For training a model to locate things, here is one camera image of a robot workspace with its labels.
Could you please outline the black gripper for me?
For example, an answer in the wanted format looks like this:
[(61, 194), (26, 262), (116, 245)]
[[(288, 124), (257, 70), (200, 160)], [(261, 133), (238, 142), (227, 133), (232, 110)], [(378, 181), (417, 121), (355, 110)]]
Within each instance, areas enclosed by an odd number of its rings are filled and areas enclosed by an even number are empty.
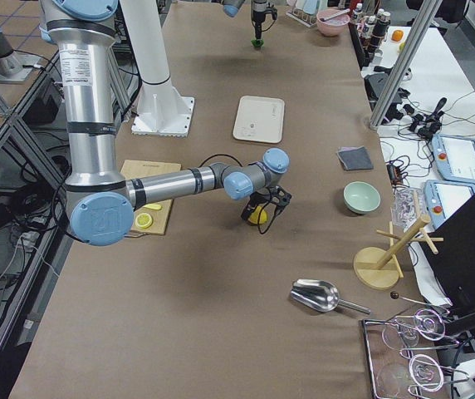
[(251, 20), (256, 40), (262, 38), (262, 24), (266, 19), (267, 0), (252, 0)]
[(241, 213), (242, 220), (248, 220), (258, 205), (265, 203), (265, 195), (254, 192), (249, 196), (249, 200)]

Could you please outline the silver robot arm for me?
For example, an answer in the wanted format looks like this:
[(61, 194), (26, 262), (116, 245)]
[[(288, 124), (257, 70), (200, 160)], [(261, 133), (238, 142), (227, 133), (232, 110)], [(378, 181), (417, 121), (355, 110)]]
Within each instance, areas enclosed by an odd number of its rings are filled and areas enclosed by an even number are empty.
[[(221, 1), (224, 13), (229, 17), (235, 17), (242, 5), (243, 0), (224, 0)], [(251, 21), (255, 33), (255, 41), (262, 40), (262, 24), (266, 20), (266, 15), (270, 13), (270, 5), (266, 0), (251, 1)]]
[(156, 3), (43, 1), (41, 10), (42, 36), (57, 45), (60, 56), (72, 164), (66, 179), (66, 213), (81, 242), (105, 246), (122, 240), (135, 211), (151, 202), (217, 189), (234, 200), (269, 200), (280, 191), (290, 160), (277, 148), (243, 167), (215, 163), (126, 179), (116, 164), (111, 104), (109, 57), (116, 13), (124, 17), (140, 71), (135, 130), (186, 136), (193, 114), (193, 98), (181, 96), (172, 83)]

